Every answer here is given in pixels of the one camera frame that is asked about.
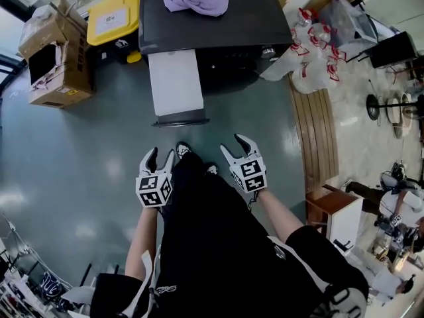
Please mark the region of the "black flat monitor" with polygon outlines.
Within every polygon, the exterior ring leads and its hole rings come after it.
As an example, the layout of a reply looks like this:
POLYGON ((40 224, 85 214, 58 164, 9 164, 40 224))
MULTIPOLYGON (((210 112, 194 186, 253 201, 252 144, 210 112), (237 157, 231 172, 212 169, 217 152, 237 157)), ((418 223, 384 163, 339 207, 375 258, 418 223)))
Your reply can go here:
POLYGON ((403 31, 379 42, 368 54, 373 68, 387 68, 416 59, 412 37, 403 31))

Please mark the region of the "black printed bag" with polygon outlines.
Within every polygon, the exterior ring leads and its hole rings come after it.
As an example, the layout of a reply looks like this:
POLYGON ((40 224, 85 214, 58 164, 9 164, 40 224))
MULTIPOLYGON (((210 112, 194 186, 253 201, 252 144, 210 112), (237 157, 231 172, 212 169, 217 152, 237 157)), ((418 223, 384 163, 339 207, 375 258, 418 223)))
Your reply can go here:
POLYGON ((44 272, 40 282, 40 291, 45 298, 54 299, 60 297, 64 287, 62 283, 50 272, 44 272))

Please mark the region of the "white and black detergent drawer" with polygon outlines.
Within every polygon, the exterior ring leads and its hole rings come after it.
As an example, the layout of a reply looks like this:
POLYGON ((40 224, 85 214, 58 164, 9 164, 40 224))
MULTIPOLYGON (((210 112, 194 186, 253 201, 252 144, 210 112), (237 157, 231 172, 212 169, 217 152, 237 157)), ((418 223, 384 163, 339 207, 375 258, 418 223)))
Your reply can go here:
POLYGON ((156 122, 154 127, 185 127, 209 122, 194 50, 147 56, 156 122))

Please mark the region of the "black washing machine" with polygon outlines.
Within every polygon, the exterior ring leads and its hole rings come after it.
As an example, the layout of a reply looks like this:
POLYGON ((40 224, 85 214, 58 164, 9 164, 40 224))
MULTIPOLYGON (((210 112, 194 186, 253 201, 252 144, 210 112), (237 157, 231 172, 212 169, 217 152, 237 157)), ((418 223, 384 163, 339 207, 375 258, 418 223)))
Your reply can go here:
POLYGON ((203 93, 239 91, 253 84, 292 44, 278 0, 229 0, 220 17, 170 12, 163 0, 140 0, 139 46, 144 57, 195 50, 203 93), (276 55, 262 59, 263 47, 276 55))

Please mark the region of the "black bin with yellow lid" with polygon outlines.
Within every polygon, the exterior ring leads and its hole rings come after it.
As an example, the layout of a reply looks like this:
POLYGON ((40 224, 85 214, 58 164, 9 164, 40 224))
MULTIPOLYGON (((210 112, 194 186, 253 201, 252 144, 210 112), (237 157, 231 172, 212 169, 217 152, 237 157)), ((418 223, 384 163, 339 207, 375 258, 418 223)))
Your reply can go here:
POLYGON ((89 10, 87 43, 109 49, 124 64, 142 59, 138 44, 140 0, 103 0, 89 10))

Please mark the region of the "slatted wooden bench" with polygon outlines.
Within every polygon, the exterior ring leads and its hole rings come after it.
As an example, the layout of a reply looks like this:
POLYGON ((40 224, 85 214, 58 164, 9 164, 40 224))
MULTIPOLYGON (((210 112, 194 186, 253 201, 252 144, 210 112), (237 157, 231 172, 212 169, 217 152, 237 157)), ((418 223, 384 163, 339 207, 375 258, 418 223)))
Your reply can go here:
POLYGON ((326 89, 300 93, 288 74, 290 95, 301 147, 305 192, 311 193, 339 174, 333 110, 326 89))

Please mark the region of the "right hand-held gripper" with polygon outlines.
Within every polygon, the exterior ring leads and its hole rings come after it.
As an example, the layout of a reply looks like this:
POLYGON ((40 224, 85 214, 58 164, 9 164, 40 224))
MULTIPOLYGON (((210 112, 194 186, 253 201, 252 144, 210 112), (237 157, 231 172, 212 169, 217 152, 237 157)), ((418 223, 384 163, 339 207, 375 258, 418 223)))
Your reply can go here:
POLYGON ((229 165, 229 170, 236 183, 245 193, 253 193, 267 186, 266 166, 259 156, 257 144, 247 136, 234 134, 236 141, 241 145, 246 158, 236 158, 224 145, 220 145, 221 152, 229 165))

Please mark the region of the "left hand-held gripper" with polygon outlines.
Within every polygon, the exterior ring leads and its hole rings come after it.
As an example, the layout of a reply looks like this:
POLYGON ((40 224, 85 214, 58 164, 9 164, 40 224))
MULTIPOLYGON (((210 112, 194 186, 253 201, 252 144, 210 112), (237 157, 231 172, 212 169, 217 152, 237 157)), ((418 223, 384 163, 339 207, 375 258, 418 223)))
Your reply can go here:
POLYGON ((139 165, 139 175, 136 178, 136 195, 142 206, 163 207, 167 204, 172 194, 172 168, 174 166, 175 151, 171 149, 164 165, 158 170, 156 159, 158 148, 149 150, 139 165))

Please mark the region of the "brown cardboard box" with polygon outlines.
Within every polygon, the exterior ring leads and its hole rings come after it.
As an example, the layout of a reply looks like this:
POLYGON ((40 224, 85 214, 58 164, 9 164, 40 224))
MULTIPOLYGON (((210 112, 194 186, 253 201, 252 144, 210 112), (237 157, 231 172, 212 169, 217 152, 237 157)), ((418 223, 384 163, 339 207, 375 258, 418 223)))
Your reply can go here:
POLYGON ((93 95, 86 38, 87 21, 67 0, 34 11, 18 47, 30 72, 29 104, 62 109, 93 95))

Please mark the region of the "person's right forearm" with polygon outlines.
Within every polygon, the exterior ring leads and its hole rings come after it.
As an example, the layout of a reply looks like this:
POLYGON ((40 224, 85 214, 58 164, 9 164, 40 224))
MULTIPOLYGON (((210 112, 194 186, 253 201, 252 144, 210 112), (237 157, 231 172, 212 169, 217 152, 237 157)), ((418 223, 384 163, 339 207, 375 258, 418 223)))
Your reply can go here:
POLYGON ((258 198, 277 234, 277 237, 286 242, 289 236, 304 224, 268 189, 258 192, 258 198))

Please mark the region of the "clear plastic storage box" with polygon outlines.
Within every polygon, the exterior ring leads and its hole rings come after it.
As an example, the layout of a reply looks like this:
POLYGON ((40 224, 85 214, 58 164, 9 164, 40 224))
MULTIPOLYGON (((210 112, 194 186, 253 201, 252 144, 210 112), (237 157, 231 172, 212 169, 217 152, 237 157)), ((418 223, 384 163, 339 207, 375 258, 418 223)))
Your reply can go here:
POLYGON ((331 0, 319 18, 331 28, 330 44, 346 54, 346 61, 357 58, 378 44, 375 26, 368 15, 347 0, 331 0))

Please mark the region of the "black floor fan stand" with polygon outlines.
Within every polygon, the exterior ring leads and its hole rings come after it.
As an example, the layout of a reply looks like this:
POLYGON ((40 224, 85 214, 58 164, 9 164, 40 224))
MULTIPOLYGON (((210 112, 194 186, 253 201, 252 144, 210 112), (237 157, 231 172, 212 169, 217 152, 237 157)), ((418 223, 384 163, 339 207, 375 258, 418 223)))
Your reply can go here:
MULTIPOLYGON (((411 103, 400 103, 397 106, 404 106, 404 114, 411 120, 424 119, 424 95, 419 95, 417 101, 411 103)), ((380 109, 387 109, 394 105, 381 105, 375 95, 369 94, 366 98, 366 110, 368 116, 376 121, 380 116, 380 109)))

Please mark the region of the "white bags with red ties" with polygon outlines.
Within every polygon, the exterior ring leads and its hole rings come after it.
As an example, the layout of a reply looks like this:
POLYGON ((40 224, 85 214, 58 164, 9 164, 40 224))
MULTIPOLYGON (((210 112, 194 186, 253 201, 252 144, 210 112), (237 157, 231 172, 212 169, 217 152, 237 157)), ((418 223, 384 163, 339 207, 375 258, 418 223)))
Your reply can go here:
POLYGON ((346 61, 346 53, 331 44, 332 27, 320 21, 313 9, 302 8, 289 14, 289 26, 292 44, 260 77, 279 81, 290 74, 303 94, 336 86, 338 64, 346 61))

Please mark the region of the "person's left shoe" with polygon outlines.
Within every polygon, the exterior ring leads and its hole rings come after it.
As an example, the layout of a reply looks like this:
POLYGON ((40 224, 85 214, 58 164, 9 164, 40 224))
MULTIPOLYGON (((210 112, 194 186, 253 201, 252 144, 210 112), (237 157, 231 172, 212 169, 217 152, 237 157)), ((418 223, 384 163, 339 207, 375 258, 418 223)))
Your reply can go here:
POLYGON ((188 143, 184 141, 179 141, 176 144, 176 154, 180 160, 183 158, 185 154, 190 152, 191 152, 191 148, 188 143))

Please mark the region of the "person's black clothing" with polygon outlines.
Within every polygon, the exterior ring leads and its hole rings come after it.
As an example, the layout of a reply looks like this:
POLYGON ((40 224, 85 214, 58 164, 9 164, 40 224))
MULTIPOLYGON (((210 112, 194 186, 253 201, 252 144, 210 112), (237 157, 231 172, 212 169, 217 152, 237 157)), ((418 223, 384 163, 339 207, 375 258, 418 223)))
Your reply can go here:
POLYGON ((363 318, 362 272, 309 225, 271 237, 194 152, 172 173, 146 277, 100 274, 89 318, 363 318))

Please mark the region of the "person's left forearm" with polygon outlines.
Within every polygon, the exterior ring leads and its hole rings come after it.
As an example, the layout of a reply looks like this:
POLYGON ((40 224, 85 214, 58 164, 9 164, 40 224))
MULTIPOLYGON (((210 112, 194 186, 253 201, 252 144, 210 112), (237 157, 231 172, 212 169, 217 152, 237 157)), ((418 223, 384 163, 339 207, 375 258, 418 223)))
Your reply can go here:
POLYGON ((145 207, 142 210, 127 255, 126 276, 139 280, 145 279, 146 268, 142 262, 142 255, 148 250, 152 260, 156 256, 157 218, 157 209, 145 207))

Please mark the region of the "wooden and white cabinet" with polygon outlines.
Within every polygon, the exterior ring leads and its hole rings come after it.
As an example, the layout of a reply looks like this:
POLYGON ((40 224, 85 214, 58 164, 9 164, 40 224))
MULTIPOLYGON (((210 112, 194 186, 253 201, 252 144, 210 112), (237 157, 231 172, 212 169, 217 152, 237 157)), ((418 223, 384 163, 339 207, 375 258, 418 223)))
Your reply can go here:
POLYGON ((308 193, 305 201, 307 224, 347 255, 356 244, 362 198, 325 184, 308 193))

